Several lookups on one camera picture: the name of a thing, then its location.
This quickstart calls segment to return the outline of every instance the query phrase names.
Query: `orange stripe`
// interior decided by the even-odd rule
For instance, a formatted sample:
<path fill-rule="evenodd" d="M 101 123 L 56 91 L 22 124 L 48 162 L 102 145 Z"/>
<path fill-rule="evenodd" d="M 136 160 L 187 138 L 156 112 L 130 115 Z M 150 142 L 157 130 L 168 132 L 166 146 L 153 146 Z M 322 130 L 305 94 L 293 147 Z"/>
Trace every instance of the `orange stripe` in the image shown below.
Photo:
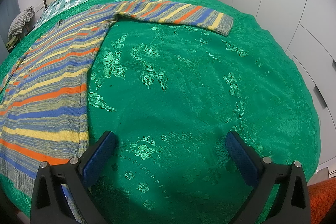
<path fill-rule="evenodd" d="M 134 2 L 131 2 L 130 5 L 128 5 L 127 9 L 124 11 L 125 12 L 128 12 L 128 10 L 131 8 L 131 6 L 134 4 Z"/>
<path fill-rule="evenodd" d="M 194 12 L 196 12 L 197 10 L 199 10 L 200 8 L 202 8 L 202 6 L 196 6 L 193 10 L 191 10 L 190 12 L 186 13 L 183 17 L 176 19 L 174 21 L 174 24 L 179 24 L 182 20 L 185 20 L 187 17 L 189 17 L 190 15 L 192 15 Z"/>
<path fill-rule="evenodd" d="M 79 85 L 79 86 L 74 86 L 74 87 L 63 87 L 59 91 L 55 92 L 50 92 L 38 96 L 34 96 L 31 98 L 28 98 L 26 100 L 23 100 L 22 102 L 14 102 L 12 105 L 13 106 L 23 106 L 25 104 L 37 102 L 37 101 L 42 101 L 42 100 L 47 100 L 50 98 L 56 98 L 59 95 L 62 94 L 76 94 L 76 93 L 81 93 L 82 91 L 86 90 L 86 83 Z"/>
<path fill-rule="evenodd" d="M 107 8 L 111 7 L 112 5 L 113 5 L 113 4 L 107 5 L 105 8 L 100 9 L 100 10 L 95 11 L 95 12 L 91 12 L 91 13 L 89 13 L 88 15 L 92 15 L 92 14 L 95 14 L 95 13 L 98 13 L 98 12 L 101 12 L 101 11 L 104 11 L 104 10 L 106 10 Z"/>
<path fill-rule="evenodd" d="M 91 29 L 91 31 L 96 31 L 96 30 L 98 30 L 99 28 L 100 28 L 100 27 L 95 27 L 95 28 Z M 88 35 L 88 33 L 78 33 L 78 34 L 75 34 L 75 36 L 76 36 L 76 35 Z M 52 45 L 48 46 L 48 47 L 46 48 L 46 50 L 47 50 L 47 49 L 50 49 L 50 48 L 52 48 L 52 47 L 55 47 L 56 45 L 61 44 L 61 43 L 65 42 L 65 41 L 72 40 L 72 39 L 74 39 L 74 37 L 67 38 L 67 39 L 64 39 L 64 40 L 62 40 L 62 41 L 59 41 L 59 42 L 57 42 L 57 43 L 55 43 L 55 44 L 52 44 Z M 23 69 L 26 65 L 30 64 L 31 62 L 34 62 L 35 60 L 37 60 L 37 59 L 40 57 L 41 54 L 44 54 L 44 52 L 40 53 L 36 58 L 30 60 L 29 62 L 24 63 L 22 66 L 20 66 L 19 68 L 17 68 L 17 70 L 21 70 L 21 69 Z"/>
<path fill-rule="evenodd" d="M 75 25 L 75 26 L 72 26 L 71 28 L 67 28 L 67 29 L 65 29 L 63 32 L 60 32 L 58 35 L 61 35 L 61 34 L 65 33 L 65 32 L 67 32 L 67 31 L 72 30 L 72 29 L 74 29 L 74 28 L 76 28 L 76 27 L 78 27 L 78 26 L 80 26 L 80 25 L 83 25 L 83 24 L 84 24 L 84 22 L 83 22 L 83 23 L 79 23 L 79 24 L 77 24 L 77 25 Z M 39 50 L 40 47 L 37 47 L 37 48 L 31 50 L 30 52 L 37 51 L 37 50 Z"/>
<path fill-rule="evenodd" d="M 162 3 L 157 4 L 157 5 L 153 8 L 153 10 L 150 10 L 149 12 L 147 12 L 147 13 L 141 15 L 140 17 L 145 17 L 145 16 L 149 15 L 150 13 L 156 11 L 156 10 L 163 4 L 163 3 L 167 3 L 167 2 L 170 2 L 170 0 L 167 0 L 167 1 L 165 1 L 165 2 L 162 2 Z"/>
<path fill-rule="evenodd" d="M 4 146 L 6 146 L 7 148 L 11 149 L 11 150 L 15 150 L 16 152 L 19 152 L 22 155 L 25 155 L 29 158 L 32 158 L 34 160 L 37 161 L 47 161 L 49 162 L 50 165 L 57 165 L 57 164 L 66 164 L 69 160 L 67 159 L 58 159 L 58 158 L 54 158 L 54 157 L 50 157 L 47 155 L 43 155 L 41 153 L 38 152 L 34 152 L 32 150 L 29 150 L 27 148 L 18 146 L 17 144 L 12 144 L 12 143 L 8 143 L 3 139 L 0 139 L 0 143 Z"/>
<path fill-rule="evenodd" d="M 37 67 L 37 68 L 35 68 L 35 69 L 33 69 L 33 70 L 31 71 L 31 73 L 33 73 L 33 72 L 35 72 L 35 71 L 38 71 L 39 69 L 42 69 L 42 68 L 44 68 L 44 67 L 46 67 L 46 66 L 48 66 L 48 65 L 54 64 L 54 63 L 56 63 L 56 62 L 58 62 L 58 61 L 62 61 L 62 60 L 64 60 L 65 58 L 67 58 L 68 56 L 71 56 L 71 55 L 73 55 L 73 56 L 83 56 L 83 55 L 86 55 L 86 54 L 89 54 L 89 53 L 91 53 L 91 52 L 95 52 L 95 51 L 98 51 L 98 50 L 99 50 L 99 48 L 96 47 L 96 48 L 92 48 L 92 49 L 90 49 L 90 50 L 88 50 L 88 51 L 86 51 L 86 52 L 69 52 L 69 53 L 67 53 L 65 56 L 63 56 L 63 57 L 61 57 L 61 58 L 58 58 L 58 59 L 49 61 L 49 62 L 47 62 L 47 63 L 45 63 L 45 64 L 43 64 L 43 65 L 41 65 L 41 66 L 39 66 L 39 67 Z"/>
<path fill-rule="evenodd" d="M 47 63 L 45 63 L 45 64 L 43 64 L 43 65 L 41 65 L 41 66 L 39 66 L 39 67 L 37 67 L 35 69 L 33 69 L 32 71 L 28 72 L 28 74 L 24 75 L 23 79 L 27 78 L 33 72 L 38 71 L 39 69 L 44 68 L 45 66 L 48 66 L 50 64 L 56 63 L 56 62 L 61 61 L 61 60 L 64 60 L 68 56 L 71 56 L 71 55 L 74 55 L 74 56 L 83 56 L 83 55 L 89 54 L 91 52 L 97 52 L 98 50 L 99 50 L 99 48 L 96 47 L 96 48 L 92 48 L 92 49 L 90 49 L 90 50 L 88 50 L 86 52 L 69 52 L 69 53 L 67 53 L 65 56 L 63 56 L 61 58 L 49 61 L 49 62 L 47 62 Z M 18 85 L 19 83 L 20 83 L 20 81 L 16 81 L 16 82 L 13 83 L 13 85 Z"/>

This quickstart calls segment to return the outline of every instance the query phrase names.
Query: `green fabric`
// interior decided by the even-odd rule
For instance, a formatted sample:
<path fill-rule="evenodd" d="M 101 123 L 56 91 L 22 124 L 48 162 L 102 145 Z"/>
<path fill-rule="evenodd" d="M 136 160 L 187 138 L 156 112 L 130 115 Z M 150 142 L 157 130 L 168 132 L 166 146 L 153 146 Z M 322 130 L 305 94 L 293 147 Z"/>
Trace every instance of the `green fabric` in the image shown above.
<path fill-rule="evenodd" d="M 46 22 L 1 74 L 59 19 L 114 1 L 90 0 Z M 318 164 L 311 95 L 269 32 L 216 0 L 171 1 L 218 10 L 234 25 L 223 37 L 121 19 L 107 34 L 88 78 L 89 133 L 94 143 L 111 130 L 118 143 L 91 190 L 115 224 L 228 223 L 251 191 L 223 146 L 230 130 L 276 163 L 299 160 L 307 180 Z M 27 211 L 26 200 L 11 199 Z"/>
<path fill-rule="evenodd" d="M 5 195 L 27 216 L 30 215 L 32 199 L 14 187 L 13 182 L 0 174 L 0 187 Z"/>

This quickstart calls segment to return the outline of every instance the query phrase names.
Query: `blue stripe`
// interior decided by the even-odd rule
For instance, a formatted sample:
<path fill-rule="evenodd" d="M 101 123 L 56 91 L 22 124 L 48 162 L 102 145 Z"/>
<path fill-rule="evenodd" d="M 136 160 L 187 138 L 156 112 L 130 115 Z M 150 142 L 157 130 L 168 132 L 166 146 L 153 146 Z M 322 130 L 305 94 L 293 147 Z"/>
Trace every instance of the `blue stripe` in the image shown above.
<path fill-rule="evenodd" d="M 138 3 L 138 4 L 135 6 L 135 8 L 133 9 L 133 12 L 137 12 L 137 9 L 139 9 L 139 7 L 140 7 L 142 4 L 143 4 L 143 2 Z"/>
<path fill-rule="evenodd" d="M 15 93 L 15 90 L 8 91 L 7 95 L 13 95 Z"/>
<path fill-rule="evenodd" d="M 29 175 L 31 178 L 36 178 L 36 173 L 30 171 L 29 169 L 27 169 L 26 167 L 18 164 L 17 162 L 15 162 L 14 160 L 12 160 L 11 158 L 9 158 L 8 156 L 6 156 L 4 153 L 0 152 L 0 157 L 3 158 L 5 161 L 9 162 L 11 165 L 13 165 L 16 169 L 20 170 L 21 172 L 25 173 L 26 175 Z"/>
<path fill-rule="evenodd" d="M 69 123 L 76 123 L 78 121 L 78 116 L 73 116 L 68 113 L 63 113 L 64 115 L 68 115 L 68 122 L 64 122 L 63 116 L 53 117 L 53 116 L 46 116 L 46 117 L 39 117 L 38 121 L 36 118 L 28 118 L 25 120 L 25 129 L 31 130 L 39 130 L 39 131 L 50 131 L 50 132 L 58 132 L 60 130 L 64 130 L 65 128 L 69 127 Z M 6 127 L 15 130 L 17 128 L 18 119 L 10 119 L 10 113 L 8 114 L 9 117 L 4 117 L 0 121 L 0 127 L 4 124 Z"/>
<path fill-rule="evenodd" d="M 109 16 L 106 16 L 105 18 L 100 18 L 99 20 L 95 21 L 95 22 L 101 22 L 103 21 L 104 19 L 109 19 L 111 18 L 111 15 Z M 67 45 L 71 45 L 72 43 L 76 42 L 76 41 L 85 41 L 85 40 L 89 40 L 91 37 L 93 36 L 100 36 L 102 34 L 104 34 L 106 32 L 106 29 L 104 28 L 100 28 L 99 30 L 95 31 L 93 34 L 89 33 L 87 36 L 85 37 L 75 37 L 74 39 L 72 40 L 69 40 L 69 41 L 66 41 L 65 43 L 60 43 L 59 45 L 55 46 L 55 47 L 51 47 L 50 49 L 48 49 L 47 51 L 45 51 L 43 53 L 43 57 L 48 55 L 49 53 L 53 53 L 56 49 L 59 49 L 59 48 L 63 48 L 64 46 L 67 46 Z M 39 49 L 39 51 L 45 49 L 45 48 L 48 48 L 50 46 L 50 44 L 48 43 L 47 45 L 45 45 L 45 47 L 42 47 L 41 49 Z M 30 66 L 34 66 L 36 65 L 37 62 L 39 62 L 40 60 L 37 59 L 35 60 L 34 62 L 32 62 L 30 64 Z M 20 73 L 22 73 L 22 71 L 15 71 L 14 74 L 12 75 L 12 77 L 17 77 Z"/>
<path fill-rule="evenodd" d="M 27 84 L 27 83 L 30 83 L 31 81 L 34 81 L 35 79 L 37 79 L 38 77 L 41 77 L 41 76 L 44 76 L 44 75 L 47 75 L 48 73 L 53 73 L 53 72 L 56 72 L 58 70 L 61 70 L 67 66 L 74 66 L 74 67 L 79 67 L 79 66 L 83 66 L 83 65 L 87 65 L 87 64 L 91 64 L 93 63 L 94 60 L 85 60 L 85 61 L 82 61 L 82 62 L 76 62 L 76 61 L 68 61 L 67 63 L 59 66 L 59 67 L 55 67 L 55 68 L 52 68 L 50 70 L 46 70 L 46 71 L 43 71 L 41 73 L 39 73 L 38 75 L 34 75 L 32 77 L 28 77 L 26 78 L 26 81 L 23 81 L 23 82 L 20 82 L 20 84 L 17 85 L 17 88 L 16 89 L 19 89 L 21 88 L 24 84 Z"/>
<path fill-rule="evenodd" d="M 26 118 L 47 118 L 47 117 L 58 117 L 60 115 L 70 115 L 79 117 L 82 114 L 87 113 L 87 107 L 68 107 L 61 106 L 58 109 L 53 110 L 45 110 L 38 112 L 29 112 L 29 113 L 21 113 L 19 115 L 9 114 L 7 119 L 18 120 L 18 119 L 26 119 Z"/>
<path fill-rule="evenodd" d="M 190 25 L 197 25 L 198 23 L 202 23 L 207 17 L 213 12 L 212 9 L 206 9 L 202 12 L 201 16 L 196 20 L 190 23 Z"/>
<path fill-rule="evenodd" d="M 156 12 L 155 14 L 152 14 L 152 15 L 150 14 L 150 17 L 145 17 L 143 20 L 149 20 L 150 18 L 157 17 L 157 16 L 161 15 L 163 12 L 165 12 L 168 9 L 170 9 L 171 7 L 173 7 L 175 4 L 176 3 L 173 2 L 172 4 L 167 5 L 167 7 L 165 9 L 160 10 L 160 11 Z"/>

